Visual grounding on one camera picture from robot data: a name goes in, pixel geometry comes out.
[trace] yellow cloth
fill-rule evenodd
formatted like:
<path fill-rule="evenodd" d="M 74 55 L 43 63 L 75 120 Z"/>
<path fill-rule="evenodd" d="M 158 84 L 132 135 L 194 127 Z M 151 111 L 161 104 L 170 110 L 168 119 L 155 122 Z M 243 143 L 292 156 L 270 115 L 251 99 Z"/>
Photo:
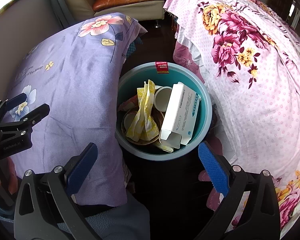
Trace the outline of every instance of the yellow cloth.
<path fill-rule="evenodd" d="M 135 142 L 139 139 L 150 141 L 159 135 L 158 126 L 151 117 L 154 91 L 155 85 L 151 80 L 148 84 L 145 82 L 144 88 L 137 88 L 139 110 L 126 132 L 126 136 Z"/>

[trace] teal trash can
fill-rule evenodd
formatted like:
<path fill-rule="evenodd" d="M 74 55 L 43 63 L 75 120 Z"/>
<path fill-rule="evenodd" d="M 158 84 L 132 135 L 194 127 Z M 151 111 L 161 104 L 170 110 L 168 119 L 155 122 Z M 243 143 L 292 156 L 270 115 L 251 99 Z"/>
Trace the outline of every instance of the teal trash can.
<path fill-rule="evenodd" d="M 128 142 L 121 132 L 121 122 L 125 112 L 117 113 L 115 137 L 119 144 L 128 152 L 140 158 L 151 161 L 167 161 L 181 157 L 197 147 L 208 132 L 212 117 L 210 96 L 199 78 L 186 68 L 168 63 L 169 74 L 158 74 L 155 62 L 146 63 L 133 68 L 119 80 L 117 106 L 137 94 L 137 88 L 144 86 L 144 81 L 152 80 L 159 86 L 173 87 L 173 84 L 182 82 L 201 96 L 198 115 L 194 126 L 193 136 L 187 145 L 181 145 L 173 153 L 167 153 L 155 146 L 138 146 Z"/>

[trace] white box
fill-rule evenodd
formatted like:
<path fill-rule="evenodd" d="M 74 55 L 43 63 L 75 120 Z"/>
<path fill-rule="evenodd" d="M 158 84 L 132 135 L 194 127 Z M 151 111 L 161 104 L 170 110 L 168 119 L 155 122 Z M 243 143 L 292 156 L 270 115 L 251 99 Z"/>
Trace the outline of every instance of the white box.
<path fill-rule="evenodd" d="M 159 141 L 176 149 L 192 138 L 201 97 L 181 82 L 174 84 L 161 127 Z"/>

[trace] metal screw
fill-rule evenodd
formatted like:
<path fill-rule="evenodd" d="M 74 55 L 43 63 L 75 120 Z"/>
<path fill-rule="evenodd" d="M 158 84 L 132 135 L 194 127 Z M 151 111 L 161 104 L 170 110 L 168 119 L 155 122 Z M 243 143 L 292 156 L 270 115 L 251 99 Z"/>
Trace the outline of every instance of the metal screw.
<path fill-rule="evenodd" d="M 267 171 L 267 170 L 264 170 L 262 173 L 263 173 L 263 175 L 265 175 L 265 176 L 267 176 L 267 177 L 270 176 L 270 172 Z"/>
<path fill-rule="evenodd" d="M 30 176 L 32 174 L 32 171 L 31 170 L 27 170 L 26 172 L 25 172 L 25 175 L 28 177 L 28 176 Z"/>
<path fill-rule="evenodd" d="M 238 166 L 238 165 L 233 166 L 232 169 L 233 169 L 235 172 L 241 171 L 241 168 L 240 168 L 240 166 Z"/>
<path fill-rule="evenodd" d="M 54 168 L 53 171 L 54 171 L 55 173 L 59 173 L 59 172 L 62 171 L 62 167 L 61 167 L 61 166 L 57 166 L 57 167 Z"/>

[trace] floor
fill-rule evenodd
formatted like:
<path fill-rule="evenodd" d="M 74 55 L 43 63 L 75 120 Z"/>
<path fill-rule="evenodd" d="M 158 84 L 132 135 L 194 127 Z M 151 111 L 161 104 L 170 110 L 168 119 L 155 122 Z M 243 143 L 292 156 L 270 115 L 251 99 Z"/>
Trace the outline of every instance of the floor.
<path fill-rule="evenodd" d="M 161 28 L 154 28 L 153 21 L 141 22 L 148 33 L 141 37 L 125 62 L 122 74 L 147 62 L 173 62 L 176 40 L 171 30 L 171 18 L 160 21 Z M 198 181 L 203 166 L 197 148 L 187 155 L 166 162 L 151 162 L 123 149 L 125 161 L 133 174 L 135 198 L 150 212 L 151 240 L 191 240 L 201 231 L 213 212 L 206 207 L 212 184 Z"/>

